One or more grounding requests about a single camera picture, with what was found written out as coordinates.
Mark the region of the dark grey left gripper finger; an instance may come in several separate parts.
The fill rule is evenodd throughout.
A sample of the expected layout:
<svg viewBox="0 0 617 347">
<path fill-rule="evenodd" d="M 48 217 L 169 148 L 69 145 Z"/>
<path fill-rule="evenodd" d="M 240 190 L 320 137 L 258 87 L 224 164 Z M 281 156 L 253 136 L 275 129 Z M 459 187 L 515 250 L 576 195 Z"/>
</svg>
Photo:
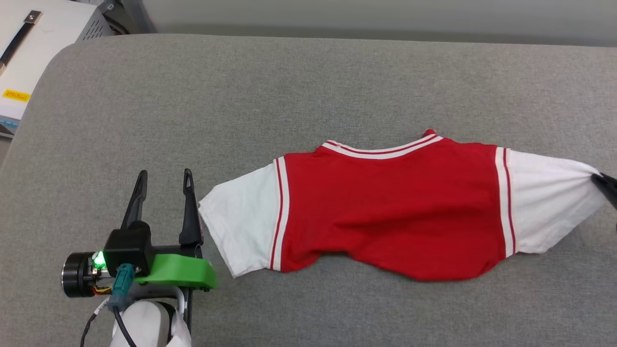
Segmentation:
<svg viewBox="0 0 617 347">
<path fill-rule="evenodd" d="M 128 206 L 124 218 L 121 223 L 121 229 L 127 229 L 133 222 L 141 220 L 143 202 L 147 197 L 148 172 L 142 170 L 137 176 L 136 183 L 133 187 Z"/>
<path fill-rule="evenodd" d="M 203 245 L 203 232 L 195 195 L 193 175 L 185 168 L 183 179 L 183 194 L 185 208 L 182 230 L 179 233 L 179 244 L 183 247 Z"/>
</svg>

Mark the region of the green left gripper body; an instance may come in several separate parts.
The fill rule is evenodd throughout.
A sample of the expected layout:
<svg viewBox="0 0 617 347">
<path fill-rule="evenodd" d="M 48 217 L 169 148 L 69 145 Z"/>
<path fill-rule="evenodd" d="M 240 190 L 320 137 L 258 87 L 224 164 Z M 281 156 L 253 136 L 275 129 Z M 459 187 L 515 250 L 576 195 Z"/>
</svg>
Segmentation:
<svg viewBox="0 0 617 347">
<path fill-rule="evenodd" d="M 161 246 L 156 251 L 150 273 L 136 274 L 125 302 L 129 305 L 144 299 L 174 298 L 180 316 L 191 330 L 193 292 L 214 289 L 215 271 L 209 261 L 199 257 L 199 246 Z M 61 272 L 62 290 L 69 298 L 111 295 L 116 277 L 110 273 L 111 268 L 102 250 L 70 254 Z"/>
</svg>

